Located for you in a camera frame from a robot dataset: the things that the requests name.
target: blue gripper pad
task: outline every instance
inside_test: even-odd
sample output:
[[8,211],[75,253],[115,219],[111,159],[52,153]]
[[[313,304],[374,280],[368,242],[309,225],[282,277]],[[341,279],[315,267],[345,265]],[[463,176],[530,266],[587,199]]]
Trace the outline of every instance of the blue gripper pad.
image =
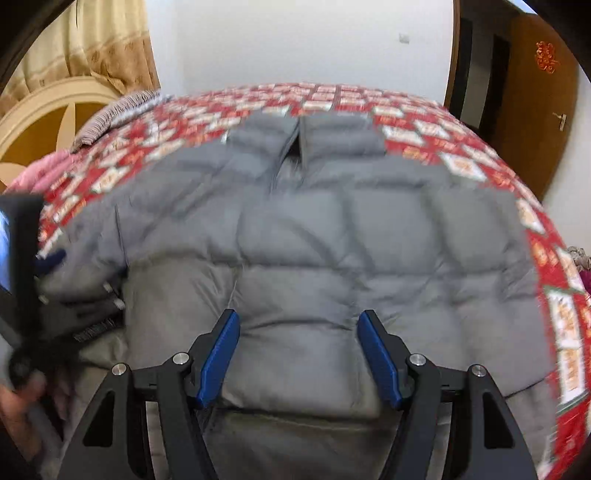
[[201,370],[201,386],[196,395],[201,408],[207,408],[220,393],[239,337],[240,318],[232,312]]
[[357,337],[378,387],[379,397],[382,401],[389,403],[392,408],[398,408],[402,403],[402,395],[398,387],[398,371],[365,312],[359,316],[357,322]]

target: door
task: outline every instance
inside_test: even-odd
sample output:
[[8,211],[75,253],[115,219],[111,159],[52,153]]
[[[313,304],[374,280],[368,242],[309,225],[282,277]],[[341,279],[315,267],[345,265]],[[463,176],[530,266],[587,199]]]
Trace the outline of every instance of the door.
[[543,199],[562,158],[577,100],[579,64],[537,15],[516,17],[491,145]]

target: beige curtain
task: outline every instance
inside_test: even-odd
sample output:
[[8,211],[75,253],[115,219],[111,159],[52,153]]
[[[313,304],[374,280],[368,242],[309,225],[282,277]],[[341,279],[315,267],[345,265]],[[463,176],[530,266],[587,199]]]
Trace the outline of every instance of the beige curtain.
[[37,38],[0,96],[0,118],[36,89],[92,75],[121,94],[160,87],[144,0],[76,0]]

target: human hand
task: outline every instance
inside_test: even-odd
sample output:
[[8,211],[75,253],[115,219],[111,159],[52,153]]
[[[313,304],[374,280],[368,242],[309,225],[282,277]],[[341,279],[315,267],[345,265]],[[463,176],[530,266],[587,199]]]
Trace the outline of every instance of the human hand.
[[31,460],[41,450],[41,439],[29,422],[27,412],[43,396],[46,386],[45,375],[38,371],[18,391],[0,385],[0,420],[26,460]]

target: screen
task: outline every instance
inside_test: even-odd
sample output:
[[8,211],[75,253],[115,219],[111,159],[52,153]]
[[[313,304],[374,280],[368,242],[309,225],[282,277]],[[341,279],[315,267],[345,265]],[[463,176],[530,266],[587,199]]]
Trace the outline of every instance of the screen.
[[10,232],[8,217],[0,212],[0,286],[10,291]]

